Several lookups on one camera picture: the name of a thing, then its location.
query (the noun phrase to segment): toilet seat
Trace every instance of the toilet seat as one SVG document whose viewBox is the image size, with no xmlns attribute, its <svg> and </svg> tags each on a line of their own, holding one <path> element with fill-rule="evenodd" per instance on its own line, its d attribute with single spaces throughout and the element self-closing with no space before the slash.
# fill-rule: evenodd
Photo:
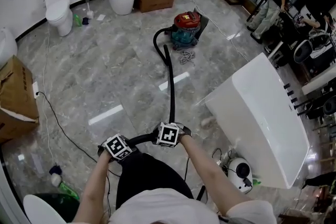
<svg viewBox="0 0 336 224">
<path fill-rule="evenodd" d="M 60 0 L 47 7 L 46 18 L 50 23 L 54 23 L 65 17 L 68 11 L 68 2 L 66 0 Z"/>
</svg>

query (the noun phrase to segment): vacuum hose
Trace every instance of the vacuum hose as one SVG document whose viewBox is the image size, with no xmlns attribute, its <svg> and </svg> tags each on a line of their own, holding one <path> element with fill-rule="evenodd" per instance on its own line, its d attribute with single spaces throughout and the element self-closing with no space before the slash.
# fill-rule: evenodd
<svg viewBox="0 0 336 224">
<path fill-rule="evenodd" d="M 169 69 L 169 84 L 170 84 L 170 115 L 169 115 L 169 123 L 175 122 L 175 87 L 174 87 L 174 74 L 173 74 L 173 66 L 172 61 L 170 59 L 169 51 L 167 45 L 163 45 L 164 54 L 161 52 L 159 47 L 157 46 L 156 39 L 158 38 L 159 34 L 162 32 L 172 32 L 176 31 L 174 27 L 163 28 L 157 31 L 153 37 L 153 43 L 156 51 L 160 55 L 161 59 L 163 60 L 164 64 L 168 66 Z"/>
</svg>

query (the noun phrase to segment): black baseboard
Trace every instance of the black baseboard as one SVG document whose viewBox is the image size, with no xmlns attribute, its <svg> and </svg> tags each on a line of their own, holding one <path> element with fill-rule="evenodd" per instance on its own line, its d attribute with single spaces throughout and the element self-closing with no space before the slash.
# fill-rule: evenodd
<svg viewBox="0 0 336 224">
<path fill-rule="evenodd" d="M 76 7 L 78 5 L 81 5 L 81 4 L 84 4 L 84 3 L 85 3 L 85 0 L 77 1 L 75 3 L 72 3 L 70 5 L 70 8 L 74 8 L 74 7 Z M 41 21 L 37 22 L 31 28 L 29 28 L 28 30 L 24 31 L 21 35 L 19 35 L 17 38 L 15 38 L 15 41 L 18 42 L 20 39 L 22 39 L 23 37 L 25 37 L 26 35 L 28 35 L 31 31 L 33 31 L 34 29 L 36 29 L 40 25 L 44 24 L 46 21 L 47 21 L 47 19 L 44 18 Z"/>
</svg>

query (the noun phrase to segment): white bathtub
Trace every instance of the white bathtub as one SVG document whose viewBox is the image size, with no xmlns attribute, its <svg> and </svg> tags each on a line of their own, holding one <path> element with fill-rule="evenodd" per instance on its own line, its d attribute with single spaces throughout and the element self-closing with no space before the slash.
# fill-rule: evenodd
<svg viewBox="0 0 336 224">
<path fill-rule="evenodd" d="M 210 93 L 206 105 L 261 185 L 293 185 L 309 142 L 284 83 L 264 54 Z"/>
</svg>

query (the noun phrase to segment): tile floor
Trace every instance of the tile floor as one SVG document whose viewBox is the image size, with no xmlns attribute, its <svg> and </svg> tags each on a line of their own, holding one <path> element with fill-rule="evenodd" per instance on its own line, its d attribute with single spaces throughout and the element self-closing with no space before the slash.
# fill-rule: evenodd
<svg viewBox="0 0 336 224">
<path fill-rule="evenodd" d="M 247 60 L 260 54 L 262 46 L 250 38 L 245 28 L 247 14 L 242 8 L 229 6 L 223 0 L 194 1 L 220 31 L 209 22 L 199 44 L 193 49 L 196 53 L 193 62 L 181 65 L 179 53 L 171 52 L 174 75 L 189 73 L 175 85 L 176 120 L 193 131 L 196 140 L 209 154 L 216 147 L 224 153 L 229 149 L 229 142 L 219 126 L 215 123 L 208 130 L 200 127 L 201 120 L 211 115 L 203 99 Z M 18 57 L 32 71 L 40 90 L 44 91 L 43 70 L 49 41 L 45 69 L 47 97 L 68 136 L 90 155 L 97 157 L 97 145 L 107 137 L 121 133 L 131 138 L 151 131 L 159 121 L 168 119 L 169 93 L 159 89 L 159 85 L 167 81 L 167 70 L 153 47 L 152 39 L 157 30 L 171 26 L 177 14 L 193 10 L 195 3 L 192 0 L 176 0 L 172 8 L 144 14 L 133 12 L 126 16 L 116 15 L 108 0 L 95 0 L 90 5 L 96 17 L 106 15 L 103 21 L 94 19 L 87 26 L 74 26 L 66 37 L 59 37 L 54 28 L 50 28 L 48 37 L 48 24 L 43 24 L 18 43 Z M 85 5 L 77 6 L 73 12 L 84 17 L 84 8 Z M 168 41 L 167 37 L 160 36 L 158 43 L 162 45 L 164 41 Z M 285 67 L 279 73 L 284 82 L 290 82 L 295 87 L 300 97 L 300 85 L 291 70 Z M 62 168 L 64 181 L 80 194 L 95 163 L 62 135 L 47 103 L 46 121 L 43 98 L 38 98 L 37 103 L 39 128 L 2 147 L 15 189 L 21 199 L 27 194 L 57 192 L 48 173 L 53 165 L 48 150 L 48 121 L 54 161 Z M 123 107 L 120 112 L 96 124 L 88 124 L 91 118 L 118 105 Z M 311 154 L 315 156 L 319 153 L 318 136 L 311 131 L 312 122 L 303 122 L 312 145 Z M 181 146 L 167 149 L 146 143 L 140 149 L 166 162 L 184 176 L 187 155 Z M 116 163 L 111 164 L 110 169 L 121 173 L 121 167 Z M 249 196 L 271 202 L 278 215 L 295 206 L 303 178 L 315 176 L 318 172 L 319 166 L 308 162 L 292 189 L 257 186 Z M 110 175 L 110 181 L 109 198 L 114 211 L 118 178 Z M 192 164 L 188 169 L 187 183 L 196 196 L 201 180 Z M 314 202 L 312 191 L 314 189 L 306 188 L 302 192 L 298 209 L 310 210 Z"/>
</svg>

